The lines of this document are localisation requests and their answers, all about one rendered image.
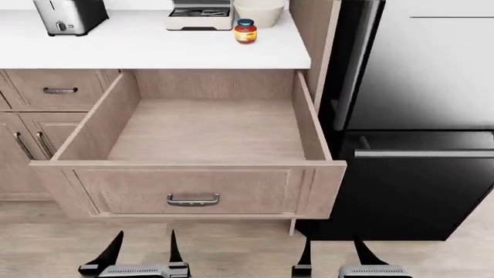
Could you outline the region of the small closed wooden drawer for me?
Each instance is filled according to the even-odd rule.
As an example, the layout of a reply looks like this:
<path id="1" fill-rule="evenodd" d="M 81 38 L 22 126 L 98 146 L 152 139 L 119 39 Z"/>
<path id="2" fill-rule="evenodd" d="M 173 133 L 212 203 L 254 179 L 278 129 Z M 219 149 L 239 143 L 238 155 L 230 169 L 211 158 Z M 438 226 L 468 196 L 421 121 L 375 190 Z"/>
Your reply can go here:
<path id="1" fill-rule="evenodd" d="M 0 94 L 14 110 L 89 110 L 119 74 L 118 69 L 0 69 Z M 45 94 L 44 87 L 78 92 Z"/>

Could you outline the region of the beige bowl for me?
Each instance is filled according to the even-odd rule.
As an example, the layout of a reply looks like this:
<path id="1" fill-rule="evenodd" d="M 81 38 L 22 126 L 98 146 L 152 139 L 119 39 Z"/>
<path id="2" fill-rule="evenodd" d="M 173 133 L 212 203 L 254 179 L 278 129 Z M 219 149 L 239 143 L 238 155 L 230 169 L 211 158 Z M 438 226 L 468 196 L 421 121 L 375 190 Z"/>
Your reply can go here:
<path id="1" fill-rule="evenodd" d="M 273 27 L 281 16 L 287 0 L 235 0 L 239 18 L 253 20 L 259 29 Z"/>

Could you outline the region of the large open wooden drawer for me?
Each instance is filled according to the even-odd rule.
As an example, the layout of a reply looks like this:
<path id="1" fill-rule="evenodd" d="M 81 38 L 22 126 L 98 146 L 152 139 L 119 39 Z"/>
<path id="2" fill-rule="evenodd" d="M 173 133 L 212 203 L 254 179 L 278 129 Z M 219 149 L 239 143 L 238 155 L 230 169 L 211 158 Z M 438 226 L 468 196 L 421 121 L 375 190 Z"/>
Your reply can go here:
<path id="1" fill-rule="evenodd" d="M 72 219 L 326 219 L 332 158 L 301 71 L 125 70 L 52 159 L 32 161 Z M 166 203 L 210 199 L 189 208 Z"/>

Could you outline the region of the silver and black toaster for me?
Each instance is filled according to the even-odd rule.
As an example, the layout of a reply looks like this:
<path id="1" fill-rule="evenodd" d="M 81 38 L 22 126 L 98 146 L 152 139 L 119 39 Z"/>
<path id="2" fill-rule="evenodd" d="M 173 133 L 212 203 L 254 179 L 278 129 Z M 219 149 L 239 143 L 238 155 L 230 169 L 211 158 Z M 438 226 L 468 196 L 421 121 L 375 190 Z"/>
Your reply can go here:
<path id="1" fill-rule="evenodd" d="M 86 36 L 105 20 L 103 0 L 33 0 L 49 36 Z"/>

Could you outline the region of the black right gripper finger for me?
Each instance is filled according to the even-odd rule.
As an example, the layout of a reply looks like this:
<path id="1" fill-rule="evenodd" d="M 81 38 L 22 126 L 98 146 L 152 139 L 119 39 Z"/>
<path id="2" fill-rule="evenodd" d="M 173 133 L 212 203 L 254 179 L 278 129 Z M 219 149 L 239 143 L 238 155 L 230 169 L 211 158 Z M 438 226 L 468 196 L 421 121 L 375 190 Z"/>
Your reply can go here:
<path id="1" fill-rule="evenodd" d="M 311 241 L 306 239 L 304 250 L 299 262 L 295 266 L 292 266 L 291 278 L 311 278 L 311 276 Z"/>
<path id="2" fill-rule="evenodd" d="M 359 239 L 354 240 L 354 246 L 357 251 L 360 264 L 363 266 L 386 266 L 387 263 L 378 259 L 377 256 Z"/>

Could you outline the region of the orange jar with blue lid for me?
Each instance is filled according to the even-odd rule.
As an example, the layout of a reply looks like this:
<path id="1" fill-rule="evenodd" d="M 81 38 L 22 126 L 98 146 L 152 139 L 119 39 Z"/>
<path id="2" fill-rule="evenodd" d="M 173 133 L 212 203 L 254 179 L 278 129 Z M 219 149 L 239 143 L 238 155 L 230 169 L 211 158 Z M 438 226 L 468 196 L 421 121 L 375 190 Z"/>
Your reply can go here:
<path id="1" fill-rule="evenodd" d="M 234 28 L 235 39 L 238 43 L 254 43 L 257 39 L 257 27 L 251 19 L 240 19 Z"/>

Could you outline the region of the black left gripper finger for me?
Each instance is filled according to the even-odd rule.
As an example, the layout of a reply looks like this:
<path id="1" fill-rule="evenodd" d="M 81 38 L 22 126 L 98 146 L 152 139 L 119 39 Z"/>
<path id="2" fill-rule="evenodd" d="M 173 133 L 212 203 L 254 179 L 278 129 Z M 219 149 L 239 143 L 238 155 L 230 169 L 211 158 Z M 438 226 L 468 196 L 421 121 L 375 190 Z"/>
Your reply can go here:
<path id="1" fill-rule="evenodd" d="M 190 266 L 181 257 L 174 231 L 171 231 L 171 248 L 168 268 L 169 277 L 191 277 Z"/>
<path id="2" fill-rule="evenodd" d="M 78 272 L 82 276 L 98 276 L 108 266 L 114 266 L 120 254 L 120 248 L 124 239 L 124 231 L 120 231 L 108 247 L 93 261 L 79 266 Z"/>

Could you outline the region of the wooden cabinet door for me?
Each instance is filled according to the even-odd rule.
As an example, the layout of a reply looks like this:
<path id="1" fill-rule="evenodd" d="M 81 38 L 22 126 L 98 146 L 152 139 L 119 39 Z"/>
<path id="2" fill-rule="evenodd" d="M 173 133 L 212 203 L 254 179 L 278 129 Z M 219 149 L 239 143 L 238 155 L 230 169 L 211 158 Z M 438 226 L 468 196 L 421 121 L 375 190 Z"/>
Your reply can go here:
<path id="1" fill-rule="evenodd" d="M 22 134 L 21 139 L 34 160 L 42 160 L 42 152 L 20 116 L 0 113 L 0 201 L 52 201 L 29 165 L 31 160 L 16 143 L 15 131 Z"/>
<path id="2" fill-rule="evenodd" d="M 86 116 L 86 113 L 19 113 L 19 116 L 34 137 L 35 143 L 40 147 L 41 159 L 48 160 L 36 133 L 38 131 L 44 133 L 55 154 Z"/>

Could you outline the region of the black refrigerator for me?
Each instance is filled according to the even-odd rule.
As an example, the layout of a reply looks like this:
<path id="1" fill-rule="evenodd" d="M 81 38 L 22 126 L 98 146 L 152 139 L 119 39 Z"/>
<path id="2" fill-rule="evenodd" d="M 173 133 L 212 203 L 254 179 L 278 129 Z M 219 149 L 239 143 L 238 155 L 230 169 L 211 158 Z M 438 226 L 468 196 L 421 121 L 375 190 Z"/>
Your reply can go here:
<path id="1" fill-rule="evenodd" d="M 344 129 L 333 127 L 361 0 L 343 0 L 319 119 L 347 163 L 312 240 L 444 241 L 494 189 L 494 158 L 355 158 L 355 150 L 494 150 L 494 0 L 368 0 L 374 22 Z"/>

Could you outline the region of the tall wooden side panel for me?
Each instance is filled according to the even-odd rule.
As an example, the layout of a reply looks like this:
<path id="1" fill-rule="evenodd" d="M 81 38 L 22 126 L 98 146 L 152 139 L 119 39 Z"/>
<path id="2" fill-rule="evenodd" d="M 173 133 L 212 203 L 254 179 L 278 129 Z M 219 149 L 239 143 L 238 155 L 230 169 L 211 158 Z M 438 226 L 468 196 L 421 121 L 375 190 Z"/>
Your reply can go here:
<path id="1" fill-rule="evenodd" d="M 290 0 L 289 11 L 311 58 L 303 71 L 316 109 L 320 108 L 342 0 Z"/>

